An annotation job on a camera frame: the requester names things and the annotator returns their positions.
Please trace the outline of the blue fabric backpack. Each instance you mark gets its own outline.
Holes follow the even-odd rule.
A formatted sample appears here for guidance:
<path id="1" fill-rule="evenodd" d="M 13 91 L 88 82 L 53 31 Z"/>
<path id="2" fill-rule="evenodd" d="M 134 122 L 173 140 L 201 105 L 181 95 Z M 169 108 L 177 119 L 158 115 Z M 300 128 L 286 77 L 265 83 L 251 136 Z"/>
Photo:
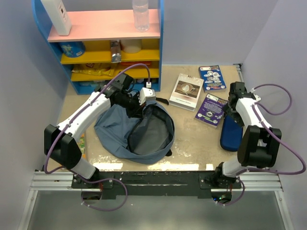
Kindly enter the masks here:
<path id="1" fill-rule="evenodd" d="M 150 165 L 172 155 L 175 125 L 157 101 L 149 102 L 142 114 L 142 118 L 129 118 L 123 107 L 114 105 L 98 117 L 94 129 L 113 156 Z"/>

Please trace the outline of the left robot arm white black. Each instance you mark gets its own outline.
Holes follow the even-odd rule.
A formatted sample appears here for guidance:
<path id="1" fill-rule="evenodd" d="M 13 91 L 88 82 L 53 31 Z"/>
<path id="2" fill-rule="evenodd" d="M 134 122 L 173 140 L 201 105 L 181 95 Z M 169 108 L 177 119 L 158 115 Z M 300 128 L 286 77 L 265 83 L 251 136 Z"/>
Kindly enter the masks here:
<path id="1" fill-rule="evenodd" d="M 155 92 L 149 85 L 131 95 L 133 78 L 121 73 L 104 86 L 98 86 L 85 103 L 70 117 L 58 125 L 48 125 L 44 130 L 44 153 L 62 168 L 80 175 L 89 188 L 99 184 L 97 168 L 85 160 L 78 141 L 90 124 L 102 113 L 115 105 L 123 108 L 128 117 L 140 118 L 143 107 Z"/>

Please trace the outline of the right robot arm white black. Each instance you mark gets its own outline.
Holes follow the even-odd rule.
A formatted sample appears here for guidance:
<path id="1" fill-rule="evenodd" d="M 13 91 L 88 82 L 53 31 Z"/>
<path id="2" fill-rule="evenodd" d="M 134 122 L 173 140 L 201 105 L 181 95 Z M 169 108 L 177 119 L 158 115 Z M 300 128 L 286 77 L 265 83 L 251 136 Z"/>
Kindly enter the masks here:
<path id="1" fill-rule="evenodd" d="M 230 84 L 228 104 L 223 111 L 246 131 L 237 150 L 237 156 L 216 167 L 212 175 L 213 185 L 225 188 L 236 182 L 236 176 L 250 166 L 263 169 L 274 166 L 280 143 L 274 138 L 281 138 L 278 128 L 273 128 L 263 117 L 257 102 L 260 97 L 248 92 L 243 82 Z"/>

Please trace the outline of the white coffee cover book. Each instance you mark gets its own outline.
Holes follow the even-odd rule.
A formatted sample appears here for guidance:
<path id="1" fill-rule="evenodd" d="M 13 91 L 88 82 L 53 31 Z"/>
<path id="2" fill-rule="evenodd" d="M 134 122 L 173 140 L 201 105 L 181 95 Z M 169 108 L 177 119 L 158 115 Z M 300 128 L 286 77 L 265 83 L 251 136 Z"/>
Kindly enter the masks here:
<path id="1" fill-rule="evenodd" d="M 194 112 L 204 80 L 180 73 L 171 93 L 169 104 Z"/>

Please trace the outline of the blue zip pencil case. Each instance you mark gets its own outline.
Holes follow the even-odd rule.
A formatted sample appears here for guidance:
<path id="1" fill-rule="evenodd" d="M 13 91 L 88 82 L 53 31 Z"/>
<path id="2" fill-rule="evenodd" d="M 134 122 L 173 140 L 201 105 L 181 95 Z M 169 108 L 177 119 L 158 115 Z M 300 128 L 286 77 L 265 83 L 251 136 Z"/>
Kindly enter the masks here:
<path id="1" fill-rule="evenodd" d="M 243 136 L 243 127 L 238 125 L 233 118 L 226 116 L 224 118 L 221 136 L 220 146 L 226 151 L 236 152 L 238 151 Z"/>

